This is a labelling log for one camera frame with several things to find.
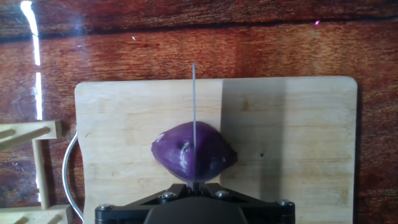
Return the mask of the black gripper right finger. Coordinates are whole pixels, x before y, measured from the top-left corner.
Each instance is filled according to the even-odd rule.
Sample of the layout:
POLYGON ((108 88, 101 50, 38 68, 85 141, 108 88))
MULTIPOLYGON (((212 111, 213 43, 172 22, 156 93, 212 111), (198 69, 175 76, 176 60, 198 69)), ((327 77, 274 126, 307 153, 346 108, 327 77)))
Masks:
POLYGON ((289 200, 265 202, 217 183, 197 184, 197 195, 237 206, 248 223, 295 223, 295 204, 289 200))

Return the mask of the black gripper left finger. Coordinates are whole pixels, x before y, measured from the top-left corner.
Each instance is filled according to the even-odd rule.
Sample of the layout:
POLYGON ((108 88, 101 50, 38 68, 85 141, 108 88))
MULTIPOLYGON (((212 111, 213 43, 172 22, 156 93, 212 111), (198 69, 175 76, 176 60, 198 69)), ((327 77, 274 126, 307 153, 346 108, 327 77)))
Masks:
POLYGON ((124 206, 104 203, 95 208, 95 224, 144 223, 156 206, 191 195, 192 188, 187 184, 172 184, 166 190, 124 206))

